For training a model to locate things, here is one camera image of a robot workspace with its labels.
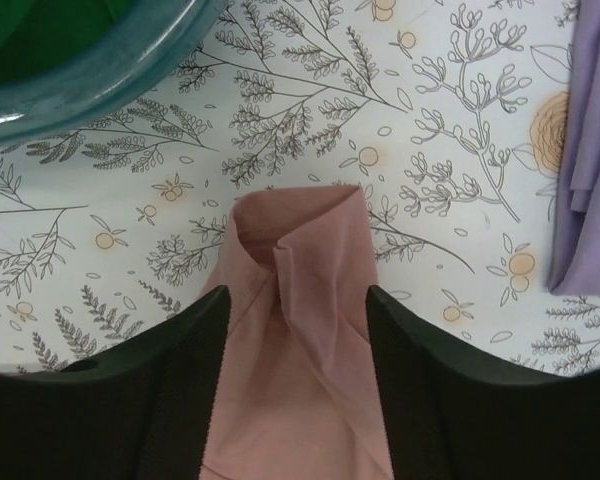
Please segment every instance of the leaf illustration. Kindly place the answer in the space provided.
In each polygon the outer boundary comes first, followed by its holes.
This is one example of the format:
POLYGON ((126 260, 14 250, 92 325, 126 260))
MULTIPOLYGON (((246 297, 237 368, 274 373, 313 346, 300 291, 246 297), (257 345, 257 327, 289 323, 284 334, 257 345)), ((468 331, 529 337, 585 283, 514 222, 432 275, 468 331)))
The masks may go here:
POLYGON ((102 228, 104 228, 107 232, 110 232, 111 229, 109 228, 109 225, 107 225, 107 222, 105 222, 104 220, 102 220, 100 217, 98 217, 97 215, 91 215, 91 218, 93 218, 95 220, 95 222, 100 225, 102 228))
POLYGON ((138 308, 136 307, 136 304, 134 303, 133 300, 131 300, 129 297, 124 297, 122 299, 124 306, 127 307, 129 310, 137 310, 138 308))
POLYGON ((516 157, 524 168, 527 170, 531 170, 532 172, 538 171, 538 163, 536 162, 536 157, 533 155, 533 145, 529 143, 525 143, 523 145, 519 145, 514 147, 511 150, 513 156, 516 157))
POLYGON ((372 3, 373 3, 373 0, 362 0, 362 2, 360 3, 360 5, 358 5, 356 7, 356 12, 359 12, 360 10, 362 10, 364 8, 367 8, 372 3))
POLYGON ((128 314, 118 316, 118 310, 112 308, 108 310, 107 304, 100 303, 98 297, 96 297, 91 288, 85 285, 81 289, 82 299, 84 304, 89 307, 89 313, 93 315, 94 323, 101 323, 100 330, 108 332, 105 338, 108 340, 128 340, 131 338, 144 322, 136 321, 131 327, 123 332, 126 326, 127 320, 129 319, 128 314))
POLYGON ((68 362, 66 360, 59 361, 58 354, 47 347, 38 332, 33 332, 33 347, 44 370, 62 370, 67 366, 68 362))
POLYGON ((180 312, 181 304, 179 301, 174 301, 173 298, 166 296, 160 290, 148 285, 142 280, 139 280, 139 283, 144 289, 149 291, 154 299, 158 300, 158 305, 160 305, 165 312, 169 313, 167 318, 171 318, 180 312))
POLYGON ((558 182, 551 182, 536 192, 539 197, 555 197, 558 194, 558 182))
POLYGON ((411 298, 411 294, 403 290, 393 290, 389 293, 393 296, 393 298, 399 301, 409 300, 411 298))
POLYGON ((300 17, 294 11, 285 8, 270 13, 267 16, 267 21, 274 30, 286 34, 287 37, 302 35, 305 27, 300 17))
POLYGON ((333 102, 325 100, 318 111, 329 120, 349 120, 360 107, 348 98, 335 98, 333 102))
POLYGON ((569 50, 559 45, 534 45, 531 47, 533 61, 551 80, 563 85, 569 84, 571 65, 569 50))
POLYGON ((201 235, 205 245, 189 250, 185 248, 179 235, 171 235, 170 238, 159 241, 157 249, 147 258, 155 276, 160 280, 165 279, 169 285, 180 286, 184 278, 189 277, 194 270, 202 271, 207 268, 208 258, 205 252, 222 243, 226 217, 221 221, 214 218, 208 226, 203 218, 191 220, 191 223, 197 227, 192 232, 201 235))
POLYGON ((487 267, 487 270, 489 270, 489 272, 491 272, 494 275, 497 275, 499 277, 509 276, 509 274, 500 267, 489 266, 489 267, 487 267))
POLYGON ((69 240, 67 240, 67 239, 66 239, 66 238, 64 238, 64 237, 61 237, 60 235, 58 235, 58 241, 59 241, 60 243, 62 243, 62 244, 63 244, 65 247, 67 247, 67 248, 70 248, 70 249, 72 249, 72 250, 75 250, 75 249, 76 249, 76 247, 75 247, 75 245, 73 245, 73 243, 71 243, 69 240))
POLYGON ((509 287, 504 289, 502 292, 502 297, 500 297, 500 306, 504 307, 509 300, 509 295, 511 294, 511 289, 509 287))
POLYGON ((458 301, 456 296, 453 293, 451 293, 449 290, 445 290, 443 288, 442 293, 444 293, 445 297, 447 297, 449 300, 451 300, 454 304, 460 305, 460 302, 458 301))
POLYGON ((346 168, 349 167, 351 165, 353 165, 354 163, 357 163, 358 159, 356 157, 351 157, 351 158, 347 158, 345 161, 343 161, 339 167, 340 168, 346 168))
POLYGON ((502 332, 498 332, 491 337, 490 343, 504 342, 505 340, 509 340, 511 337, 513 337, 513 332, 510 332, 509 330, 503 330, 502 332))
POLYGON ((84 332, 67 320, 60 309, 56 309, 55 320, 58 328, 62 332, 62 336, 67 341, 69 348, 78 360, 82 360, 91 355, 94 355, 98 349, 98 342, 95 338, 91 338, 89 334, 84 332))
POLYGON ((403 104, 407 109, 413 110, 413 103, 411 103, 411 98, 409 98, 407 92, 405 92, 401 88, 398 88, 398 100, 400 100, 400 103, 403 104))
POLYGON ((320 0, 320 13, 318 17, 325 31, 340 25, 340 22, 335 17, 342 15, 344 9, 339 3, 340 0, 320 0))
POLYGON ((354 52, 358 73, 371 85, 371 80, 378 74, 376 64, 372 61, 369 49, 364 46, 360 35, 352 27, 347 27, 347 36, 349 37, 349 45, 354 52))
POLYGON ((511 237, 506 233, 502 234, 502 242, 504 243, 504 249, 507 253, 513 253, 513 243, 511 242, 511 237))

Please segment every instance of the patterned surface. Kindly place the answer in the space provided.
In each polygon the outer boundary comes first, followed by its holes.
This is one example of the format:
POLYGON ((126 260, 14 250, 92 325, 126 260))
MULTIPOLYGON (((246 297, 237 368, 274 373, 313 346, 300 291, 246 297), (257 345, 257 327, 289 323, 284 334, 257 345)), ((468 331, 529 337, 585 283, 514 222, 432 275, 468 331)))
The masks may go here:
POLYGON ((0 150, 0 370, 53 369, 191 303, 226 214, 360 183, 381 283, 515 362, 600 365, 600 298, 544 287, 577 5, 244 0, 126 108, 0 150))

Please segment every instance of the fabric fold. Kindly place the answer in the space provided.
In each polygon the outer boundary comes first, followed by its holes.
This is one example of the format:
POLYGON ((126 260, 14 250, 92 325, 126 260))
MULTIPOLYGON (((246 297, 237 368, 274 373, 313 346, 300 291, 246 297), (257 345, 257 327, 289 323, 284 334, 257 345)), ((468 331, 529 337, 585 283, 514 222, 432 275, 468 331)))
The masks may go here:
POLYGON ((589 205, 591 190, 600 176, 600 148, 589 145, 588 135, 597 135, 596 110, 600 104, 600 1, 582 2, 573 41, 573 68, 570 85, 567 133, 558 178, 556 199, 556 223, 553 240, 552 265, 549 290, 556 295, 585 295, 600 293, 600 271, 591 277, 589 269, 581 270, 579 258, 593 258, 597 252, 589 252, 581 244, 582 232, 595 229, 600 224, 599 212, 589 205), (585 127, 587 115, 592 122, 585 127))
POLYGON ((238 201, 205 287, 233 301, 202 480, 392 478, 364 305, 376 283, 361 189, 238 201))

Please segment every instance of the teal bowl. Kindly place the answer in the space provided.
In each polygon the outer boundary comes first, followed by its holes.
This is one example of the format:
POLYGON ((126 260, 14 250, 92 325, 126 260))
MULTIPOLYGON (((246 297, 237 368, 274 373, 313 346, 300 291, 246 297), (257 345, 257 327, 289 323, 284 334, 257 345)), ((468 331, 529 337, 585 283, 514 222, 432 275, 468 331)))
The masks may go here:
POLYGON ((136 0, 91 48, 0 86, 0 146, 96 120, 155 86, 213 26, 226 0, 136 0))

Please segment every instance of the pink fabric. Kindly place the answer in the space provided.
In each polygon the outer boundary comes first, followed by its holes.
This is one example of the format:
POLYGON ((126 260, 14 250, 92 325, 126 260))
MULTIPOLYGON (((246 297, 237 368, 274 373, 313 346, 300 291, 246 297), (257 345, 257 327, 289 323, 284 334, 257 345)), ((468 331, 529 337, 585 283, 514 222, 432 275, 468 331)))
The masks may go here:
POLYGON ((377 283, 356 187, 242 198, 205 287, 232 311, 201 480, 387 480, 367 332, 377 283))

